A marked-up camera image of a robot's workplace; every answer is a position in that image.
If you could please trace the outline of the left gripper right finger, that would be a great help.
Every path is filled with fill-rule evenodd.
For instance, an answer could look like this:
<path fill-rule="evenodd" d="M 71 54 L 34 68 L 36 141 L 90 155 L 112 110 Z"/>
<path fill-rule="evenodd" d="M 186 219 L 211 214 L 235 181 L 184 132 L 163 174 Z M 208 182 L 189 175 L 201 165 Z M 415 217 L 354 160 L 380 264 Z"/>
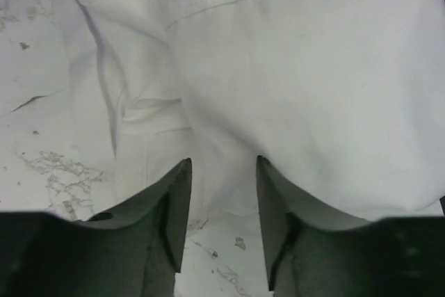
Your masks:
<path fill-rule="evenodd" d="M 443 296 L 444 217 L 376 222 L 343 213 L 256 167 L 268 287 L 275 296 Z"/>

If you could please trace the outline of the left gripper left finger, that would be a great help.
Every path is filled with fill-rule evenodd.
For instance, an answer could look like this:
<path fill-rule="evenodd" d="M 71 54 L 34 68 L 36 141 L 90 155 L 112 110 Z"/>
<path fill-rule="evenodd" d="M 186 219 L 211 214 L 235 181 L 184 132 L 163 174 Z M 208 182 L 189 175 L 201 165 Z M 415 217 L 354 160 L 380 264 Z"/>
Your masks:
<path fill-rule="evenodd" d="M 192 163 L 95 214 L 1 214 L 2 296 L 172 296 L 181 270 Z"/>

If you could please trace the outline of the white long sleeve shirt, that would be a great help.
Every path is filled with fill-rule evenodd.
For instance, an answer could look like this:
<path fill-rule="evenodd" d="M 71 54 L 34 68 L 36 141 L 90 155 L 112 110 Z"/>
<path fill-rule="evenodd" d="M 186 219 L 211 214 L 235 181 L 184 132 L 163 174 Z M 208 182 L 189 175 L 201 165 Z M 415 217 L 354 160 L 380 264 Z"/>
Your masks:
<path fill-rule="evenodd" d="M 55 0 L 79 151 L 121 198 L 181 159 L 191 217 L 257 206 L 266 157 L 317 205 L 439 215 L 444 0 Z"/>

